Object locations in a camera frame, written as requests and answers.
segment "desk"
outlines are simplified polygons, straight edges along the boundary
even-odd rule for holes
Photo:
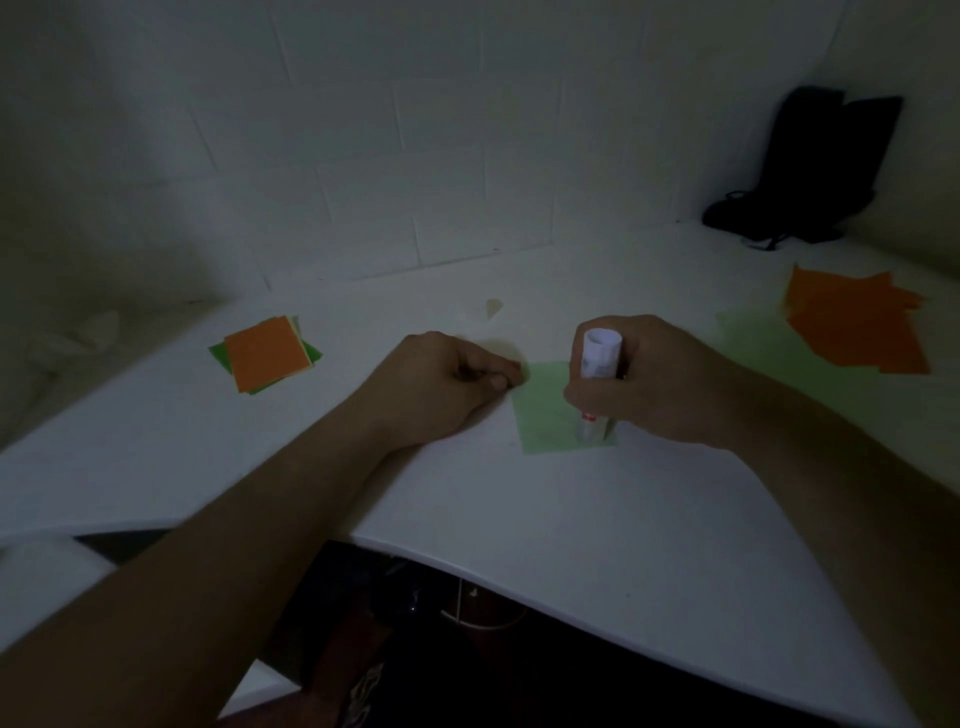
[[[791,241],[765,254],[697,225],[580,239],[141,327],[117,354],[132,363],[113,361],[122,371],[0,456],[0,541],[175,525],[333,407],[406,333],[465,333],[529,361],[567,358],[576,325],[604,313],[657,313],[709,337],[717,311],[774,304],[795,261],[856,276],[893,270],[897,284],[928,296],[915,323],[938,375],[885,381],[933,402],[956,380],[947,322],[960,287],[897,258],[849,241]],[[488,298],[503,309],[471,322]],[[300,316],[324,358],[255,397],[237,395],[206,347],[281,314]],[[874,434],[955,477],[947,420],[931,404],[923,422]],[[503,402],[460,435],[388,463],[344,535],[746,692],[850,721],[916,724],[745,466],[630,425],[618,434],[615,449],[524,456]]]

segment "tiled wall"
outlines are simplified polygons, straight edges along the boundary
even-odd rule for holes
[[[749,184],[842,0],[33,0],[4,143],[145,306],[693,217]]]
[[[819,80],[848,97],[899,94],[906,105],[852,228],[960,276],[960,4],[852,0]]]

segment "finger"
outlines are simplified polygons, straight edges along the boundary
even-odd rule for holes
[[[564,399],[581,412],[630,420],[629,388],[622,379],[571,379]]]
[[[515,387],[523,383],[523,373],[520,371],[520,366],[517,362],[511,361],[503,356],[497,356],[493,352],[488,352],[483,347],[471,341],[456,339],[452,336],[450,340],[453,341],[454,346],[457,348],[457,358],[460,360],[461,366],[467,367],[477,374],[503,375],[507,378],[507,381]]]
[[[573,334],[573,346],[570,350],[570,380],[580,378],[580,359],[584,355],[584,334],[592,328],[611,328],[623,336],[623,347],[621,347],[621,359],[623,352],[630,351],[633,347],[628,341],[628,331],[626,322],[630,321],[629,316],[601,316],[597,319],[584,321],[577,327]]]
[[[473,411],[489,401],[495,400],[510,387],[510,380],[500,373],[483,375],[474,381],[466,381],[459,385],[467,398],[467,407]]]

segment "green paper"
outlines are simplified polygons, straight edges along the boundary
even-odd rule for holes
[[[315,363],[317,363],[318,361],[320,361],[320,357],[323,356],[323,354],[321,354],[320,352],[318,352],[316,349],[314,349],[313,347],[311,347],[309,344],[307,344],[307,343],[306,343],[305,341],[303,341],[302,339],[300,339],[300,343],[303,344],[303,348],[304,348],[304,350],[306,351],[306,355],[309,357],[311,364],[315,364]],[[228,373],[230,376],[233,376],[233,367],[230,366],[230,357],[229,357],[229,354],[227,354],[227,344],[225,344],[224,342],[221,341],[219,344],[214,344],[212,347],[207,347],[207,350],[208,350],[211,354],[213,354],[213,358],[214,358],[214,359],[216,359],[217,361],[220,362],[220,366],[222,366],[224,369],[226,369],[226,370],[227,370],[227,373]],[[274,386],[275,384],[276,384],[276,381],[272,381],[272,382],[270,382],[270,384],[265,384],[265,385],[262,386],[262,387],[257,387],[256,389],[251,389],[250,392],[248,392],[247,394],[249,394],[249,395],[255,395],[257,392],[262,392],[262,391],[265,390],[267,387],[272,387],[272,386]]]
[[[853,423],[882,414],[876,367],[838,367],[817,355],[777,311],[736,309],[717,314],[727,357],[798,389]]]
[[[575,432],[580,413],[564,399],[564,387],[570,381],[567,362],[527,364],[523,368],[523,379],[523,384],[511,392],[510,399],[524,455],[616,445],[613,432],[598,443],[587,445],[577,440]]]

